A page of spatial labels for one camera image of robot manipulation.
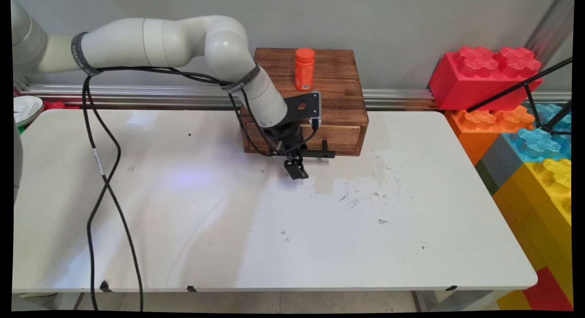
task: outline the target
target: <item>yellow toy brick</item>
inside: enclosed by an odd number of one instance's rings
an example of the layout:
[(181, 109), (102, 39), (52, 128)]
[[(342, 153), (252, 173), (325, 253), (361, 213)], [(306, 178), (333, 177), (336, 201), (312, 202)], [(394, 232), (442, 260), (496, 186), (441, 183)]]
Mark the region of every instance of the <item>yellow toy brick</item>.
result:
[(521, 224), (518, 221), (516, 215), (514, 215), (514, 208), (515, 206), (512, 204), (510, 205), (510, 200), (507, 199), (505, 192), (501, 192), (500, 190), (496, 191), (493, 195), (493, 200), (500, 209), (504, 220), (508, 223), (510, 230), (516, 237), (516, 240), (522, 247), (524, 254), (530, 261), (532, 267), (535, 271), (539, 271), (545, 268), (544, 261), (540, 258), (537, 253), (537, 249), (535, 248), (534, 244), (530, 241), (530, 238), (526, 234), (524, 230), (522, 230)]
[(512, 291), (497, 302), (500, 310), (532, 310), (523, 291)]
[(534, 214), (534, 207), (530, 203), (530, 200), (525, 195), (525, 193), (520, 188), (519, 183), (516, 181), (518, 178), (513, 178), (518, 172), (512, 175), (512, 178), (509, 178), (498, 191), (500, 195), (505, 196), (505, 202), (510, 209), (512, 210), (512, 214), (514, 214), (519, 222), (522, 222), (528, 216)]
[[(549, 268), (551, 274), (563, 293), (573, 305), (573, 256), (569, 251), (564, 250), (565, 246), (560, 245), (547, 230), (544, 221), (538, 214), (534, 214), (522, 223), (522, 228), (537, 249), (538, 256), (542, 258), (545, 265)], [(570, 249), (571, 238), (564, 239), (569, 243)]]
[(518, 184), (533, 207), (543, 205), (548, 198), (570, 198), (571, 160), (524, 163), (510, 179)]
[(571, 240), (571, 199), (554, 198), (536, 209), (536, 215), (544, 223), (547, 232), (570, 256), (573, 253)]

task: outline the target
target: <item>black wristband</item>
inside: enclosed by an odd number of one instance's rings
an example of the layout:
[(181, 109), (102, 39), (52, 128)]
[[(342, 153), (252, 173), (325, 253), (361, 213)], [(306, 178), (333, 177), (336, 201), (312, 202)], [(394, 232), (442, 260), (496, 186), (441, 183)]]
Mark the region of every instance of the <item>black wristband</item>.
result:
[(81, 50), (81, 39), (86, 33), (87, 32), (82, 32), (73, 36), (73, 39), (71, 40), (71, 53), (73, 54), (73, 60), (75, 60), (79, 68), (86, 74), (94, 77), (101, 74), (101, 72), (90, 66), (90, 64), (85, 59), (85, 56), (83, 55), (83, 51)]
[(260, 73), (260, 66), (256, 65), (254, 67), (254, 69), (251, 70), (249, 73), (247, 73), (246, 76), (244, 76), (242, 79), (240, 79), (240, 81), (237, 81), (234, 84), (222, 86), (221, 89), (223, 89), (224, 91), (226, 91), (228, 93), (233, 93), (235, 91), (239, 91), (245, 85), (250, 83), (252, 81), (252, 79), (254, 79), (254, 77), (258, 76), (259, 73)]

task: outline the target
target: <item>orange bottle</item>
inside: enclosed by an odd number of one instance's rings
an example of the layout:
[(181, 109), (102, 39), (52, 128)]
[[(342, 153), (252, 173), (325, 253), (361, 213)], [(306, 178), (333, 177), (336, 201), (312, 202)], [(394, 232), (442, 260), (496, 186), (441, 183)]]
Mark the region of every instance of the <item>orange bottle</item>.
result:
[(300, 91), (313, 88), (313, 70), (315, 68), (315, 51), (310, 48), (297, 49), (294, 64), (294, 87)]

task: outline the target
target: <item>red toy brick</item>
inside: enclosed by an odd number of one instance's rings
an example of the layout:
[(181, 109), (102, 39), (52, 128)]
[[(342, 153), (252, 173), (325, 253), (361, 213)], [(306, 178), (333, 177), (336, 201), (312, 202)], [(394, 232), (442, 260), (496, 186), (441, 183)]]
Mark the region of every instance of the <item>red toy brick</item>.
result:
[[(462, 47), (445, 53), (429, 86), (440, 110), (466, 110), (535, 75), (540, 66), (525, 48), (504, 48), (493, 54), (483, 47)], [(542, 79), (537, 79), (529, 88), (534, 91), (540, 84)], [(517, 89), (479, 110), (514, 110), (525, 99), (526, 91)]]
[(500, 65), (500, 72), (508, 77), (529, 78), (537, 74), (541, 68), (541, 63), (535, 60), (534, 53), (525, 48), (503, 48), (495, 56)]
[(538, 283), (523, 291), (533, 310), (573, 311), (573, 306), (554, 280), (549, 268), (539, 270), (537, 276)]
[(44, 109), (45, 110), (51, 110), (51, 109), (79, 109), (79, 106), (66, 106), (61, 101), (57, 101), (57, 102), (45, 102), (44, 103)]

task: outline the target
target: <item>wooden box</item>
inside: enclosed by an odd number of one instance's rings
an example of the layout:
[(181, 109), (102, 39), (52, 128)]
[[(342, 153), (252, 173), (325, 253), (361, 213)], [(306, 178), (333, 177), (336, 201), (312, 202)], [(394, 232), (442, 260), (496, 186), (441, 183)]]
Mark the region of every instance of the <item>wooden box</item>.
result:
[[(254, 60), (266, 70), (284, 99), (308, 93), (294, 87), (295, 51), (258, 48), (254, 55)], [(322, 141), (326, 139), (328, 150), (335, 150), (336, 155), (359, 156), (368, 117), (353, 51), (316, 49), (313, 90), (321, 92), (321, 127), (307, 142), (307, 147), (321, 149)], [(259, 149), (269, 152), (246, 107), (242, 106), (240, 113), (251, 140)], [(302, 120), (300, 124), (305, 136), (312, 132), (308, 120)], [(242, 139), (244, 151), (255, 152), (243, 134)]]

